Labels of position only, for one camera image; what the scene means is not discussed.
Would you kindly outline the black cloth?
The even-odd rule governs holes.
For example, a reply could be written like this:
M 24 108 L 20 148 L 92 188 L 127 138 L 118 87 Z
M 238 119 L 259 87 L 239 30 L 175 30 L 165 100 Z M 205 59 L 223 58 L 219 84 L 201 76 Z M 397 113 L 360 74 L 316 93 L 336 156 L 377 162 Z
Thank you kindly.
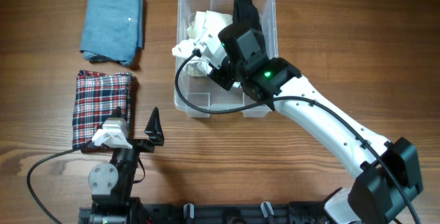
M 235 34 L 243 34 L 249 29 L 263 33 L 259 11 L 253 4 L 253 0 L 234 0 L 232 20 Z

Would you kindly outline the white printed shirt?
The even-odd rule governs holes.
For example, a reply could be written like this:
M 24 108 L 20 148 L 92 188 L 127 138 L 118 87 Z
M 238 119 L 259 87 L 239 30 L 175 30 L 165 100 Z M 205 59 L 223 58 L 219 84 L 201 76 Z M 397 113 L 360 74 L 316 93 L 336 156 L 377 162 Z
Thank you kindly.
M 178 45 L 172 48 L 174 57 L 187 59 L 195 48 L 194 39 L 182 40 Z M 212 67 L 208 64 L 207 58 L 195 56 L 191 59 L 183 69 L 183 72 L 193 77 L 204 77 L 212 71 Z

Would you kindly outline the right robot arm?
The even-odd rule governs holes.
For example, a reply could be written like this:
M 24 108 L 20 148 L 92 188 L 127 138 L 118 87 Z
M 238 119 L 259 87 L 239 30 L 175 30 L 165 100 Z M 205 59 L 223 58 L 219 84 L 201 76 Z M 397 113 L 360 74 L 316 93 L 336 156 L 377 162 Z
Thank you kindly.
M 328 101 L 284 58 L 270 58 L 263 34 L 241 23 L 203 38 L 210 78 L 224 89 L 239 83 L 257 104 L 302 126 L 354 178 L 323 203 L 334 223 L 389 223 L 423 190 L 416 148 L 405 138 L 389 141 Z

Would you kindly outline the cream cloth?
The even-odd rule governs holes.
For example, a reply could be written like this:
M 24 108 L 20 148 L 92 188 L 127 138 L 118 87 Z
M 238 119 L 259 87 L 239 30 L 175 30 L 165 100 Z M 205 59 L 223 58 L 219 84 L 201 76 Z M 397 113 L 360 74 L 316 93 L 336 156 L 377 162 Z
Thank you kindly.
M 213 11 L 197 11 L 194 20 L 189 23 L 187 34 L 189 38 L 196 38 L 206 28 L 213 36 L 228 25 L 232 24 L 232 15 Z

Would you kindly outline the red plaid cloth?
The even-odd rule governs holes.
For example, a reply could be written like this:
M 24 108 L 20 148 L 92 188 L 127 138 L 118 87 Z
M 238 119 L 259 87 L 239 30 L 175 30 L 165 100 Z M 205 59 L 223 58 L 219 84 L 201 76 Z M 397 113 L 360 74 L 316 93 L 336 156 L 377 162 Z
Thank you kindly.
M 132 85 L 133 76 L 129 72 L 108 75 L 97 71 L 79 71 L 72 120 L 73 149 L 81 149 L 83 153 L 109 149 L 89 142 L 117 107 L 122 109 L 122 117 L 127 125 L 131 125 Z

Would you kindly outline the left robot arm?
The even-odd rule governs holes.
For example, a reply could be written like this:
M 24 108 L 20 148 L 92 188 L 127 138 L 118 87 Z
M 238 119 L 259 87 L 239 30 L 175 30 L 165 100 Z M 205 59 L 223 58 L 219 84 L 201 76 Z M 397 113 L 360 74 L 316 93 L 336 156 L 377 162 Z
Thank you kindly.
M 129 224 L 152 223 L 153 219 L 140 198 L 132 197 L 138 167 L 143 164 L 141 153 L 153 153 L 156 146 L 164 145 L 164 134 L 160 124 L 160 112 L 154 108 L 144 130 L 146 139 L 129 137 L 129 128 L 122 117 L 122 109 L 116 107 L 91 138 L 95 146 L 105 145 L 113 149 L 111 160 L 95 166 L 88 177 L 91 188 L 91 208 L 81 208 L 79 223 Z

